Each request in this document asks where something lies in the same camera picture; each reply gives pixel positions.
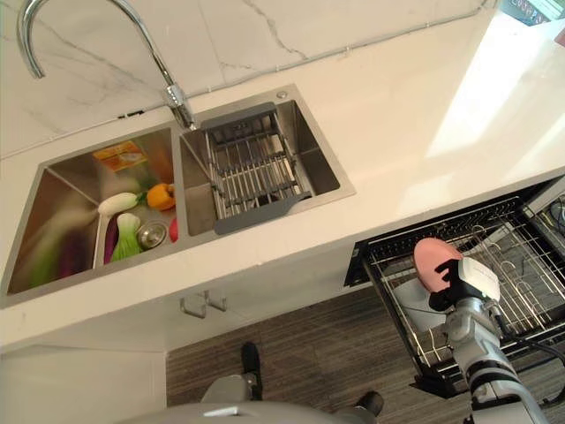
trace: chrome handle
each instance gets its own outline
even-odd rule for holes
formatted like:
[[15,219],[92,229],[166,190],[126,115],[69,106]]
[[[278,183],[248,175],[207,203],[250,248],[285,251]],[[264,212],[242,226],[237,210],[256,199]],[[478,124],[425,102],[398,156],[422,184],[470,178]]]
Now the chrome handle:
[[213,307],[218,311],[226,312],[228,310],[228,300],[222,298],[220,302],[210,299],[210,292],[208,290],[204,291],[204,301],[209,307]]
[[206,307],[213,307],[221,312],[226,312],[228,310],[228,300],[226,298],[222,298],[219,302],[210,298],[210,291],[204,291],[204,305],[200,307],[200,312],[191,311],[186,307],[186,300],[185,298],[181,298],[179,300],[180,311],[183,314],[187,314],[190,316],[194,316],[195,318],[200,318],[203,320],[206,318]]
[[202,305],[202,307],[200,307],[201,312],[194,312],[186,308],[185,298],[180,299],[180,310],[183,314],[194,316],[195,318],[200,318],[201,320],[206,318],[206,305]]

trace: white countertop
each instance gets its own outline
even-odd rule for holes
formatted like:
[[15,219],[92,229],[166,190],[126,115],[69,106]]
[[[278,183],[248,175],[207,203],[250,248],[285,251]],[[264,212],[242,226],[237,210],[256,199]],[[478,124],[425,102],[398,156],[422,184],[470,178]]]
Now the white countertop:
[[[297,84],[357,193],[1,310],[2,343],[353,245],[565,172],[565,49],[497,16],[478,49],[488,12],[193,99],[207,110]],[[3,239],[14,237],[37,163],[170,120],[159,109],[3,160]]]

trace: white radish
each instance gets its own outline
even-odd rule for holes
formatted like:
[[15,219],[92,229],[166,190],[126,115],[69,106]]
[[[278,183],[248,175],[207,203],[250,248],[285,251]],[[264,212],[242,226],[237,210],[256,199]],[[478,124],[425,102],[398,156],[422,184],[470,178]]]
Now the white radish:
[[113,216],[118,212],[131,209],[138,204],[138,195],[134,193],[120,193],[109,197],[98,206],[98,213],[104,216]]

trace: dishwasher rack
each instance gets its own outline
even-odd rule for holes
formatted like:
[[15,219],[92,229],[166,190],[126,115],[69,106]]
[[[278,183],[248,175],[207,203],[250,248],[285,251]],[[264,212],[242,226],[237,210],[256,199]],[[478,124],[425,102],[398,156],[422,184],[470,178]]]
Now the dishwasher rack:
[[[415,387],[444,398],[467,390],[448,346],[443,326],[418,331],[393,290],[416,277],[412,252],[426,237],[443,239],[463,255],[488,266],[499,278],[501,311],[514,335],[558,343],[565,339],[565,242],[543,216],[535,216],[520,197],[470,208],[406,231],[358,243],[346,285],[373,281],[418,371]],[[538,365],[522,346],[501,341],[517,370]]]

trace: wooden floor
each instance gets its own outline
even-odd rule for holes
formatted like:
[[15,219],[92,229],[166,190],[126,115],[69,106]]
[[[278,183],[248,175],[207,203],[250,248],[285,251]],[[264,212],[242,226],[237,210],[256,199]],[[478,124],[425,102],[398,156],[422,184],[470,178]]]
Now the wooden floor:
[[[385,399],[379,423],[461,423],[468,395],[444,400],[409,386],[415,371],[373,288],[277,316],[169,353],[168,405],[198,402],[214,379],[241,373],[239,349],[260,350],[263,397],[333,412],[368,390]],[[536,398],[565,382],[559,361],[521,375]],[[565,405],[546,410],[565,422]]]

